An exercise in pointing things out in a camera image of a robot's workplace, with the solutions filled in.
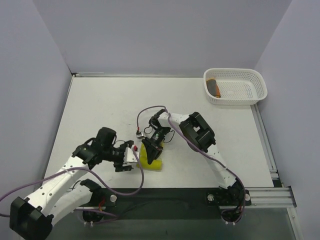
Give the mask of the yellow green towel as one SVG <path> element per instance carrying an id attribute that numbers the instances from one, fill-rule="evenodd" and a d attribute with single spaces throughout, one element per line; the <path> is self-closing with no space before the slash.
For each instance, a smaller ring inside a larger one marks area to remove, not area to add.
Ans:
<path id="1" fill-rule="evenodd" d="M 141 144 L 139 151 L 139 160 L 144 170 L 161 171 L 163 168 L 163 161 L 161 158 L 154 159 L 151 164 L 148 164 L 147 151 L 143 143 Z"/>

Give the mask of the orange grey towel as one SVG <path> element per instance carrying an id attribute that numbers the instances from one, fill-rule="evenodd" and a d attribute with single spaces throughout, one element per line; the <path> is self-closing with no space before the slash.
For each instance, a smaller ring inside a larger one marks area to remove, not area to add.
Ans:
<path id="1" fill-rule="evenodd" d="M 210 95 L 215 98 L 221 97 L 220 89 L 218 87 L 217 81 L 214 78 L 206 80 L 205 83 Z"/>

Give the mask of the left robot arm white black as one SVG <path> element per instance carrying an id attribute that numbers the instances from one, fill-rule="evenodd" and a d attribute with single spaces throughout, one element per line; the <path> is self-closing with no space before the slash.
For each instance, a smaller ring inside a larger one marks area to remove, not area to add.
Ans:
<path id="1" fill-rule="evenodd" d="M 115 147 L 117 133 L 102 127 L 96 137 L 79 145 L 62 168 L 41 180 L 33 193 L 17 197 L 10 205 L 9 227 L 25 240 L 45 240 L 54 225 L 82 205 L 97 205 L 107 185 L 93 172 L 102 161 L 112 162 L 116 172 L 132 170 L 129 158 L 135 144 L 128 140 Z"/>

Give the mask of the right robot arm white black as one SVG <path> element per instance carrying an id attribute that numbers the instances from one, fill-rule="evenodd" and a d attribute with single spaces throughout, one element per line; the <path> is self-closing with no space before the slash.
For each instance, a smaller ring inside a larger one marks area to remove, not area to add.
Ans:
<path id="1" fill-rule="evenodd" d="M 170 113 L 166 108 L 159 110 L 148 121 L 154 130 L 151 137 L 137 127 L 136 136 L 141 139 L 146 150 L 147 163 L 153 163 L 162 153 L 164 140 L 170 132 L 182 137 L 188 146 L 200 153 L 210 166 L 218 187 L 223 189 L 221 198 L 224 203 L 233 205 L 239 199 L 246 199 L 246 190 L 239 177 L 233 173 L 223 159 L 210 125 L 198 112 L 191 114 Z"/>

